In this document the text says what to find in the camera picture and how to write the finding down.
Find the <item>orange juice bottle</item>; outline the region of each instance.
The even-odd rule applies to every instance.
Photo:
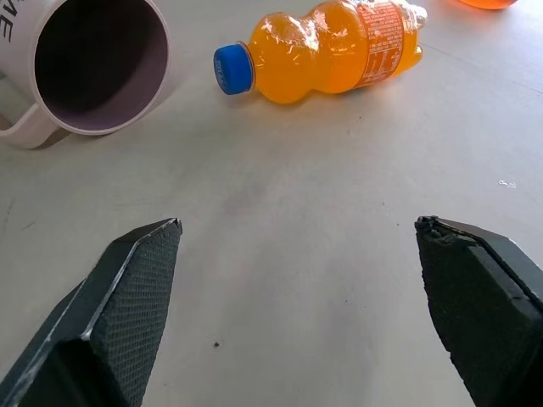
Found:
[[[470,6],[487,8],[490,10],[499,10],[501,8],[509,7],[517,0],[462,0]]]
[[[302,18],[268,14],[248,43],[216,50],[216,79],[226,94],[256,88],[283,104],[311,90],[347,92],[417,64],[426,18],[406,0],[330,0]]]

